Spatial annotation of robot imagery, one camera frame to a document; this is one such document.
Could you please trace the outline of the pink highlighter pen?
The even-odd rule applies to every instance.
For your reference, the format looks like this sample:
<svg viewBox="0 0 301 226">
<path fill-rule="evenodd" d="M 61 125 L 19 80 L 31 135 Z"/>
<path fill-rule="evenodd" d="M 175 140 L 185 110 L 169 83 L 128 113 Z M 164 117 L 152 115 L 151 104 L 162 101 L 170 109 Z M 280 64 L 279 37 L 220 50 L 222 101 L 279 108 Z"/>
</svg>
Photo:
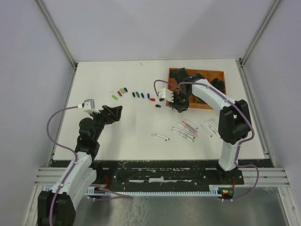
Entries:
<svg viewBox="0 0 301 226">
<path fill-rule="evenodd" d="M 188 123 L 186 123 L 185 121 L 182 121 L 182 123 L 184 124 L 184 126 L 186 126 L 189 130 L 197 133 L 197 130 L 195 128 L 193 128 L 192 126 L 190 126 Z"/>
</svg>

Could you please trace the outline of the magenta capped marker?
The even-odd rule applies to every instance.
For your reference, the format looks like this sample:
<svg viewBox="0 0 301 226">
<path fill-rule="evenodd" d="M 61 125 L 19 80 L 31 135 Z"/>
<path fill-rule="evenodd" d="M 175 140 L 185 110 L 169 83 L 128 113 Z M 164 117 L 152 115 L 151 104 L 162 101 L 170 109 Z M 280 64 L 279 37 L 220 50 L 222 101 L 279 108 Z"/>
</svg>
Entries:
<svg viewBox="0 0 301 226">
<path fill-rule="evenodd" d="M 191 134 L 188 134 L 188 133 L 186 133 L 186 132 L 184 132 L 184 131 L 182 131 L 182 130 L 180 130 L 180 129 L 178 129 L 178 128 L 172 128 L 172 130 L 175 130 L 175 131 L 177 131 L 177 132 L 179 132 L 179 133 L 182 133 L 182 134 L 184 134 L 185 136 L 187 136 L 187 137 L 190 137 L 190 138 L 192 138 L 192 139 L 195 139 L 196 137 L 195 136 L 193 136 L 193 135 L 191 135 Z"/>
</svg>

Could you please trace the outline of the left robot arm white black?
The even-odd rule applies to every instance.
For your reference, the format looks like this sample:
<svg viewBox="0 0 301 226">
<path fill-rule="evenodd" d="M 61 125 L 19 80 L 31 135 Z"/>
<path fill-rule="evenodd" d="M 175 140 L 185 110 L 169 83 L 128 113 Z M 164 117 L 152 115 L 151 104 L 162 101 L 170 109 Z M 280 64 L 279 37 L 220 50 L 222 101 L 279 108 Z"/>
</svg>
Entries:
<svg viewBox="0 0 301 226">
<path fill-rule="evenodd" d="M 75 149 L 65 147 L 74 155 L 60 179 L 49 191 L 42 191 L 38 196 L 39 226 L 72 226 L 80 200 L 92 183 L 103 181 L 104 172 L 93 168 L 93 161 L 98 154 L 98 139 L 105 125 L 117 122 L 121 118 L 123 107 L 103 105 L 96 110 L 92 99 L 86 100 L 71 109 L 81 109 L 89 114 L 79 122 L 79 136 Z"/>
</svg>

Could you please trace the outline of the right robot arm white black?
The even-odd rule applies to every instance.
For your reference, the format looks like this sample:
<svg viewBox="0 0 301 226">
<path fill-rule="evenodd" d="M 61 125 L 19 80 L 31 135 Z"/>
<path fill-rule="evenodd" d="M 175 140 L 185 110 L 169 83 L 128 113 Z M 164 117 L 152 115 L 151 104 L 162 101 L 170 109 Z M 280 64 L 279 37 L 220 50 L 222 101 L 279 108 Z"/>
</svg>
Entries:
<svg viewBox="0 0 301 226">
<path fill-rule="evenodd" d="M 174 89 L 167 90 L 170 96 L 167 101 L 179 113 L 187 111 L 196 103 L 191 98 L 200 98 L 218 115 L 218 134 L 223 143 L 216 180 L 227 184 L 233 179 L 232 171 L 239 167 L 241 145 L 254 138 L 248 103 L 243 99 L 237 101 L 230 98 L 223 89 L 216 88 L 196 70 L 171 68 L 168 85 Z"/>
</svg>

